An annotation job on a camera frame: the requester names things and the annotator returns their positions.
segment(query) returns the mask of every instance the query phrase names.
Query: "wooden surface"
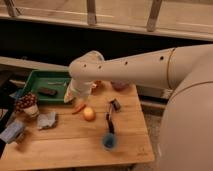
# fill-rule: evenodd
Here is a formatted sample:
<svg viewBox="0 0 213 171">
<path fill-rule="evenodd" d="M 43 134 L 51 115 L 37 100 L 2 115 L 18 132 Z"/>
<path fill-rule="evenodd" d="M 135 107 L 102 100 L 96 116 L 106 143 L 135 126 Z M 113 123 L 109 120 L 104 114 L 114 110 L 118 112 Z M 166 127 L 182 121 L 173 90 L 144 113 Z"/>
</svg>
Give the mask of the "wooden surface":
<svg viewBox="0 0 213 171">
<path fill-rule="evenodd" d="M 107 101 L 116 98 L 122 110 L 113 114 L 117 146 L 107 151 L 101 140 L 108 131 L 105 120 Z M 91 95 L 87 102 L 94 108 L 96 120 L 87 122 L 82 112 L 72 115 L 70 105 L 40 106 L 40 113 L 57 111 L 57 126 L 38 131 L 36 121 L 22 114 L 18 119 L 27 125 L 27 133 L 20 144 L 6 146 L 0 160 L 0 170 L 31 170 L 142 163 L 153 161 L 154 156 L 147 133 L 144 116 L 131 85 L 122 92 L 115 92 L 109 83 Z"/>
</svg>

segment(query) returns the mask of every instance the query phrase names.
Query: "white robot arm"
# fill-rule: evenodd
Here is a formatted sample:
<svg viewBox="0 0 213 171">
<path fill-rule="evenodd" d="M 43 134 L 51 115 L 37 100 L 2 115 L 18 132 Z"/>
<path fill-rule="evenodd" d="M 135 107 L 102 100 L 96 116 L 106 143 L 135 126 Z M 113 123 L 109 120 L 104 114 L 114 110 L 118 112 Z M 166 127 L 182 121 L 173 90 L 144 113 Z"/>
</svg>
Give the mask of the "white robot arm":
<svg viewBox="0 0 213 171">
<path fill-rule="evenodd" d="M 69 66 L 75 96 L 94 80 L 175 89 L 164 112 L 157 171 L 213 170 L 213 45 L 172 48 L 104 61 L 92 51 Z"/>
</svg>

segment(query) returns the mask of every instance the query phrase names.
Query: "black object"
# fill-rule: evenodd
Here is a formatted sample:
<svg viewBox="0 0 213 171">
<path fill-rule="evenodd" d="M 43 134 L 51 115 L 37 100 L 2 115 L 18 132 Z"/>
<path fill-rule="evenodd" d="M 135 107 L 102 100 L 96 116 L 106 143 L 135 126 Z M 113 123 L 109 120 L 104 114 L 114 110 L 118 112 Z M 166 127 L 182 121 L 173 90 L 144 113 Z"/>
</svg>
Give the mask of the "black object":
<svg viewBox="0 0 213 171">
<path fill-rule="evenodd" d="M 57 94 L 57 90 L 46 87 L 40 87 L 38 88 L 38 93 L 46 96 L 55 96 Z"/>
<path fill-rule="evenodd" d="M 9 79 L 12 77 L 11 71 L 0 71 L 0 108 L 8 109 L 7 113 L 0 120 L 0 133 L 5 129 L 14 108 L 15 99 L 9 95 L 15 92 L 18 88 L 11 83 Z M 5 142 L 0 140 L 0 157 L 3 153 Z"/>
<path fill-rule="evenodd" d="M 107 123 L 108 123 L 109 133 L 114 134 L 115 133 L 115 129 L 114 129 L 113 122 L 112 122 L 112 120 L 109 117 L 109 113 L 106 114 L 106 120 L 107 120 Z"/>
<path fill-rule="evenodd" d="M 118 110 L 121 109 L 121 105 L 120 105 L 120 103 L 118 102 L 117 99 L 110 101 L 110 103 L 112 104 L 115 111 L 118 111 Z"/>
</svg>

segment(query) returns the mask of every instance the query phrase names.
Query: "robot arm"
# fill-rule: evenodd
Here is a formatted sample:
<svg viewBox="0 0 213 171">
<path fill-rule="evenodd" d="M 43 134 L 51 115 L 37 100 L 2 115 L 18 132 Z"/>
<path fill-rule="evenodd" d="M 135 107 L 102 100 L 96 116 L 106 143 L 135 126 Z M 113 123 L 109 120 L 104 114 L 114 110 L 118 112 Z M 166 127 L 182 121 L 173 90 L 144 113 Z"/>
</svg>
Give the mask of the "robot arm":
<svg viewBox="0 0 213 171">
<path fill-rule="evenodd" d="M 94 80 L 175 89 L 211 47 L 171 48 L 108 61 L 91 51 L 70 64 L 70 88 L 77 97 L 88 96 Z"/>
</svg>

